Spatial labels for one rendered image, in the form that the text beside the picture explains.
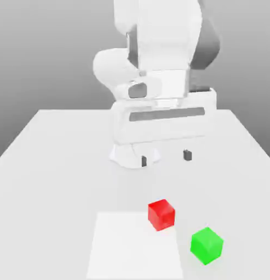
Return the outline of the small red cube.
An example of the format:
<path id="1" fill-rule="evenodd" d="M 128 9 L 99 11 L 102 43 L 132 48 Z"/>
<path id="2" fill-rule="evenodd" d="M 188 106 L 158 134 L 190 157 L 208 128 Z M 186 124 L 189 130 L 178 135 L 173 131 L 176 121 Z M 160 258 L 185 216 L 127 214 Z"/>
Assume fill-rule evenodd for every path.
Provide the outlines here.
<path id="1" fill-rule="evenodd" d="M 166 199 L 152 202 L 148 204 L 148 220 L 157 231 L 174 226 L 175 209 Z"/>

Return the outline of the small green cube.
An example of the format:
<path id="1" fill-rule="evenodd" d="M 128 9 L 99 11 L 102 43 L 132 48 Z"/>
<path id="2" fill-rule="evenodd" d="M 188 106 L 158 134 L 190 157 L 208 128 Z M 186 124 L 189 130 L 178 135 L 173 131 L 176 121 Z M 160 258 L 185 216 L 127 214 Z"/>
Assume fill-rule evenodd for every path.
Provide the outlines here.
<path id="1" fill-rule="evenodd" d="M 205 227 L 191 237 L 190 251 L 207 265 L 221 256 L 224 240 L 211 228 Z"/>

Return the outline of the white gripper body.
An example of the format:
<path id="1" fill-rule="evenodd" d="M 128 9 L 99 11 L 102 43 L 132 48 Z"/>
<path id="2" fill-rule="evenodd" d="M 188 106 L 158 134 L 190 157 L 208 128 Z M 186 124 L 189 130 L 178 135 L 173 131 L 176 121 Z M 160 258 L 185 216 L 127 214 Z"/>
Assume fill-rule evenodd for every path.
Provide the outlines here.
<path id="1" fill-rule="evenodd" d="M 206 135 L 216 113 L 216 92 L 190 92 L 185 98 L 121 100 L 113 104 L 113 139 L 135 144 Z"/>

